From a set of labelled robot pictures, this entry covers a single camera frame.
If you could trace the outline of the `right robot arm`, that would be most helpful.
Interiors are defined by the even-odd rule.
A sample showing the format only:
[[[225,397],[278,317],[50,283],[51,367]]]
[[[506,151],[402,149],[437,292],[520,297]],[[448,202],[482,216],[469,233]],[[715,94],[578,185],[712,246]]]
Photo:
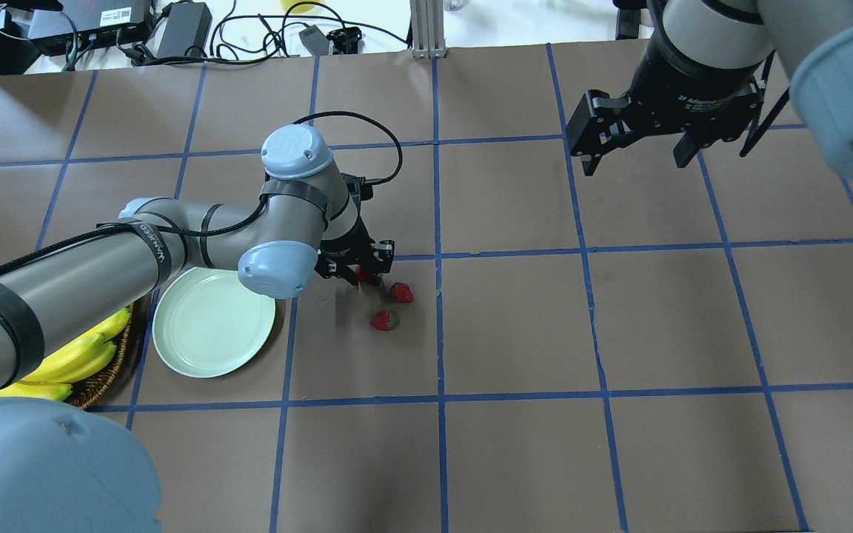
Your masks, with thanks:
[[[617,1],[653,23],[629,88],[592,89],[566,123],[586,175],[606,154],[678,135],[685,167],[715,142],[748,155],[786,106],[836,175],[853,180],[853,1]]]

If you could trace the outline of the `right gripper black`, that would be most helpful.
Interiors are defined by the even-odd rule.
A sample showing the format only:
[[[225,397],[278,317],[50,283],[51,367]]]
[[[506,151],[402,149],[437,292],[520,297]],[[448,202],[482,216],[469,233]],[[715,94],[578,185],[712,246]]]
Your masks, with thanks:
[[[736,141],[761,111],[756,67],[724,70],[692,60],[670,40],[652,37],[625,97],[589,89],[565,126],[569,154],[586,176],[603,157],[647,136],[683,133],[673,148],[678,168],[717,141]]]

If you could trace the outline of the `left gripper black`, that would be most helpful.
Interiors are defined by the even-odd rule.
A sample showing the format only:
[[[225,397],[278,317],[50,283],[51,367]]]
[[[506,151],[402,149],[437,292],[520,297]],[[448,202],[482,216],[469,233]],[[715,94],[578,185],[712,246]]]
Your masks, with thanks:
[[[359,286],[362,283],[353,272],[359,265],[375,277],[376,286],[381,286],[383,276],[392,271],[394,253],[393,240],[372,239],[366,224],[358,222],[342,236],[321,241],[315,273],[323,279],[341,278]]]

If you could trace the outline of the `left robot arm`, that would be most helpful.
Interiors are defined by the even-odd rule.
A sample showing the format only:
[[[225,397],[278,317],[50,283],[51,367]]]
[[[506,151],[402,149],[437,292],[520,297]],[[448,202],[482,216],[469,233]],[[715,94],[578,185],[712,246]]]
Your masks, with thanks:
[[[185,267],[236,273],[277,300],[312,276],[390,271],[394,243],[360,215],[373,183],[345,175],[306,121],[271,133],[254,210],[138,198],[92,232],[0,266],[0,388]],[[0,398],[0,532],[159,532],[161,486],[129,429],[64,402]]]

